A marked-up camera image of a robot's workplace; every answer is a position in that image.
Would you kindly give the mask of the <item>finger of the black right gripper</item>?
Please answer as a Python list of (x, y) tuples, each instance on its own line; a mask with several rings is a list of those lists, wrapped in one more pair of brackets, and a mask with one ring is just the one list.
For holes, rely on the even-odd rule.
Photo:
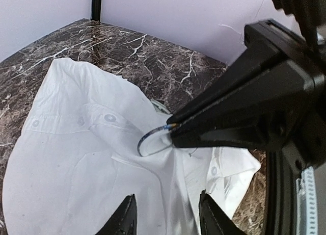
[(273, 104), (281, 94), (274, 91), (264, 71), (241, 87), (191, 116), (171, 132), (178, 148), (231, 146), (276, 150), (280, 134), (272, 129)]

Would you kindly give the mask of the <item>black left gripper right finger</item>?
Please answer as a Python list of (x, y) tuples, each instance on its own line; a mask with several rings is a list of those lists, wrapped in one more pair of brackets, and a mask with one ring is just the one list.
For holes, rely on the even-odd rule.
[(228, 218), (205, 190), (200, 195), (199, 218), (203, 235), (246, 235)]

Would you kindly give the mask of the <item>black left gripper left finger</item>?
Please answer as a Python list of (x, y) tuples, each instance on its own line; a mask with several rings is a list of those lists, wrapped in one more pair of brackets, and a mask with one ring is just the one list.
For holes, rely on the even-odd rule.
[(135, 195), (124, 198), (96, 235), (136, 235), (138, 209)]

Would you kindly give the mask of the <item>white button shirt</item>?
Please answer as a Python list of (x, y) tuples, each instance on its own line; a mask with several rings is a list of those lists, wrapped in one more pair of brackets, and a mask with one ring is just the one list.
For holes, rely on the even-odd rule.
[(53, 60), (7, 164), (8, 233), (96, 234), (132, 194), (138, 234), (199, 234), (203, 190), (232, 218), (260, 163), (229, 147), (140, 156), (139, 140), (167, 119), (121, 76)]

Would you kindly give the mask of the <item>round metallic brooch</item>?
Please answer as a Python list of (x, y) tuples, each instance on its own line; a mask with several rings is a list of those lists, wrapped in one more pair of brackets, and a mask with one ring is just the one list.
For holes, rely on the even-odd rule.
[(142, 136), (137, 145), (139, 155), (146, 157), (172, 147), (173, 143), (170, 134), (177, 126), (177, 123), (166, 124), (157, 127)]

